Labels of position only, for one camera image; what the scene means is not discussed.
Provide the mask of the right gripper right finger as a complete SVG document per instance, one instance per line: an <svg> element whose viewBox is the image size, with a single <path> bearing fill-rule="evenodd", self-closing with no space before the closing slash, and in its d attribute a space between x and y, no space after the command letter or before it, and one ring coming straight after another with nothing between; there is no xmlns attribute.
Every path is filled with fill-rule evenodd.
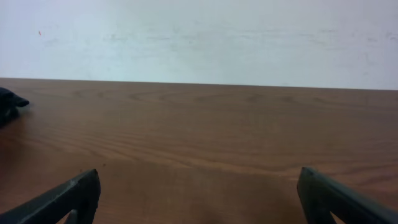
<svg viewBox="0 0 398 224"><path fill-rule="evenodd" d="M309 224L332 223L338 217L350 224L397 223L397 213L312 169L303 167L297 192Z"/></svg>

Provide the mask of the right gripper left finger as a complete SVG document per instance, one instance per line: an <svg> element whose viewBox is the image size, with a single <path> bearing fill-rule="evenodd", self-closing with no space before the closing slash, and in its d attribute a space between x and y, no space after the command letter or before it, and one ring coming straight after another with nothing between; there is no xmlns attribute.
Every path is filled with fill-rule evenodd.
<svg viewBox="0 0 398 224"><path fill-rule="evenodd" d="M87 170L1 214L1 223L93 223L101 194L96 169Z"/></svg>

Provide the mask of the black t-shirt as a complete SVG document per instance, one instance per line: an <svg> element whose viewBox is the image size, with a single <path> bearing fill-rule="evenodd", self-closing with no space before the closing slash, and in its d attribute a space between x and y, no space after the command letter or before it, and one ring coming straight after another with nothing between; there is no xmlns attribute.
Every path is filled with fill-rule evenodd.
<svg viewBox="0 0 398 224"><path fill-rule="evenodd" d="M29 100L1 87L1 127L17 119L19 117L19 108L29 104Z"/></svg>

